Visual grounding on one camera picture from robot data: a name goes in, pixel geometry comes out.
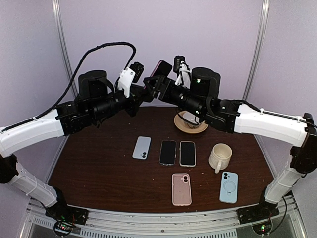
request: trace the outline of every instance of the wall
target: wall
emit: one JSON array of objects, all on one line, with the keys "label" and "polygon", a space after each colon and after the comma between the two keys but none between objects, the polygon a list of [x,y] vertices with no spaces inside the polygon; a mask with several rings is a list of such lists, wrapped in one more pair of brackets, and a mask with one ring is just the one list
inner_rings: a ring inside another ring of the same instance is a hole
[{"label": "wall", "polygon": [[[68,81],[51,1],[0,1],[0,125],[38,115],[62,94]],[[23,166],[45,180],[61,138],[16,153]],[[0,184],[0,237],[15,238],[28,197]]]},{"label": "wall", "polygon": [[[60,10],[74,69],[81,56],[104,42],[128,41],[135,60],[151,74],[161,59],[184,55],[191,68],[220,73],[220,97],[242,98],[257,38],[262,1],[68,0]],[[131,50],[112,47],[87,57],[80,73],[104,69],[114,82]],[[164,105],[156,100],[152,106]]]},{"label": "wall", "polygon": [[[317,119],[317,2],[271,1],[268,26],[257,74],[248,101],[289,115],[311,113]],[[277,171],[290,145],[263,138]],[[310,238],[317,237],[317,172],[293,189]]]}]

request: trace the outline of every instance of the smartphone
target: smartphone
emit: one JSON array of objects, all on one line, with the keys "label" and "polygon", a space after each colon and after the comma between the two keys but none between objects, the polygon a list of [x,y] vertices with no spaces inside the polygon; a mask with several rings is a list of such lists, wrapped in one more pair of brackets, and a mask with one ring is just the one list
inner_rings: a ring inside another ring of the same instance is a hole
[{"label": "smartphone", "polygon": [[150,77],[163,75],[168,77],[169,73],[172,71],[173,66],[169,63],[160,60],[158,64],[156,65],[155,69],[153,70]]},{"label": "smartphone", "polygon": [[238,198],[238,175],[224,171],[222,173],[220,202],[236,203]]},{"label": "smartphone", "polygon": [[192,141],[181,141],[179,147],[179,164],[184,167],[196,166],[196,146]]},{"label": "smartphone", "polygon": [[139,136],[137,143],[135,144],[132,158],[145,160],[148,157],[149,148],[151,144],[151,138],[145,136]]},{"label": "smartphone", "polygon": [[172,175],[172,203],[174,206],[189,206],[192,204],[189,174]]},{"label": "smartphone", "polygon": [[164,140],[160,147],[159,162],[162,165],[174,165],[176,158],[176,141]]}]

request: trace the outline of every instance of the white cup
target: white cup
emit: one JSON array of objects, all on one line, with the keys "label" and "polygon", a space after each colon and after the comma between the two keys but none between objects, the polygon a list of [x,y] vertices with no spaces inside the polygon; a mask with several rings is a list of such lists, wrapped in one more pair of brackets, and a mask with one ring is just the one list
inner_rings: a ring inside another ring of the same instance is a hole
[{"label": "white cup", "polygon": [[208,163],[215,169],[214,172],[218,174],[220,170],[224,170],[228,167],[231,156],[232,150],[230,146],[226,144],[216,144],[209,155]]},{"label": "white cup", "polygon": [[190,123],[185,122],[188,125],[188,127],[191,129],[196,129],[198,126],[200,126],[202,124],[202,122],[199,123],[199,118],[197,116],[195,116],[194,114],[191,114],[189,112],[185,112],[183,117],[184,117],[184,119],[190,121],[193,124],[198,123],[198,125],[191,125]]}]

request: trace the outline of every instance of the table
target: table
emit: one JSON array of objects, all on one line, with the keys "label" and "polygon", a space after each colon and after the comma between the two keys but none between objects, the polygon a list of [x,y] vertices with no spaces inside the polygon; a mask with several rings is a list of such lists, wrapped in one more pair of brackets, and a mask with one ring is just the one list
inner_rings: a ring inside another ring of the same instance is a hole
[{"label": "table", "polygon": [[[209,127],[200,134],[186,134],[174,125],[175,108],[142,107],[131,118],[122,111],[97,129],[93,126],[71,135],[54,169],[49,185],[64,192],[68,204],[110,211],[174,213],[210,211],[258,203],[261,191],[273,180],[253,135],[229,134]],[[132,158],[139,136],[152,138],[148,158]],[[196,143],[193,168],[159,163],[162,140]],[[227,171],[239,175],[238,201],[219,201],[221,173],[208,164],[214,145],[228,144],[233,155]],[[188,173],[192,204],[172,205],[171,176]]]}]

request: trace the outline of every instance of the white mug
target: white mug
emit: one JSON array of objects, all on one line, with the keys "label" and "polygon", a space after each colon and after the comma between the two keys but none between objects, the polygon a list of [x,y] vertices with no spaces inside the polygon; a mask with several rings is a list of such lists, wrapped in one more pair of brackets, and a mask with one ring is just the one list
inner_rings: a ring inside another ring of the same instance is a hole
[{"label": "white mug", "polygon": [[191,124],[185,122],[188,125],[188,127],[191,129],[196,129],[198,126],[200,126],[202,124],[202,122],[199,123],[199,118],[197,116],[195,116],[194,114],[191,114],[190,112],[185,112],[183,117],[184,117],[184,119],[190,121],[193,124],[198,123],[198,125],[191,125]]},{"label": "white mug", "polygon": [[230,146],[226,144],[216,144],[209,155],[208,163],[215,169],[214,172],[218,174],[220,170],[224,170],[228,167],[231,156],[232,150]]}]

